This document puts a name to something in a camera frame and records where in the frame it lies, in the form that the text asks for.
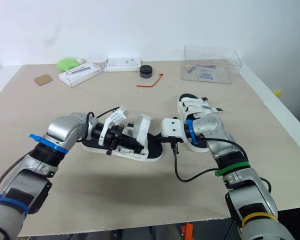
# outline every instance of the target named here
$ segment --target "black round container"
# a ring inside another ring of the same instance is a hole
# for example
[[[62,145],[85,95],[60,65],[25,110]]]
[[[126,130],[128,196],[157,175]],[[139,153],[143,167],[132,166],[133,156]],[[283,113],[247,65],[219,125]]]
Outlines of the black round container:
[[[140,67],[140,77],[148,79],[152,77],[152,66],[142,65]]]

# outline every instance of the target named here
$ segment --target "green sponge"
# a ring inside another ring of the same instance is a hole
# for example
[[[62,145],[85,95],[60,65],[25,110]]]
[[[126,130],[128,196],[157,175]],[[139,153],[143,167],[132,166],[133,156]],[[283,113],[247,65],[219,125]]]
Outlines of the green sponge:
[[[79,63],[74,58],[65,58],[56,63],[56,68],[61,72],[66,72],[70,69],[79,66]]]

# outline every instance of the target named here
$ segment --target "silver robot arm segment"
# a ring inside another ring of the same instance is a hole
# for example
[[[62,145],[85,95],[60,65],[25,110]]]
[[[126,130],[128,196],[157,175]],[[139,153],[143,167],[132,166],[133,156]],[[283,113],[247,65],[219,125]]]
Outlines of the silver robot arm segment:
[[[234,144],[210,139],[235,142],[225,132],[219,116],[215,113],[203,115],[193,120],[192,129],[199,140],[206,140],[220,169],[216,176],[222,176],[230,189],[225,200],[233,221],[243,228],[242,239],[293,240],[290,232],[278,222],[275,201],[244,153]]]
[[[31,135],[38,144],[24,156],[0,187],[0,240],[14,240],[27,214],[36,213],[44,203],[58,165],[74,144],[90,138],[98,119],[90,117],[86,136],[86,114],[72,113],[55,119],[43,137]]]

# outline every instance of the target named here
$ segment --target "black cap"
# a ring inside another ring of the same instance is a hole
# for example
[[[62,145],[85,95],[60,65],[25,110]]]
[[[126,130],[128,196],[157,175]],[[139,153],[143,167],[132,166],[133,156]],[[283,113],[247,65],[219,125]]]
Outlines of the black cap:
[[[140,67],[140,73],[142,73],[142,74],[151,74],[152,73],[152,66],[142,65]]]

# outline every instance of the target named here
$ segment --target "white product box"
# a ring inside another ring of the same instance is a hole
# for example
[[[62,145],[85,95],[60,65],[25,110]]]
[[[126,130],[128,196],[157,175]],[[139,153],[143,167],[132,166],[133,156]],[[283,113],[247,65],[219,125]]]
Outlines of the white product box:
[[[130,72],[139,71],[140,57],[110,57],[102,65],[104,72]]]
[[[101,68],[92,62],[86,62],[75,68],[70,69],[59,74],[59,79],[67,84],[69,87],[74,86],[84,82],[85,80],[92,78],[95,75],[100,74]]]

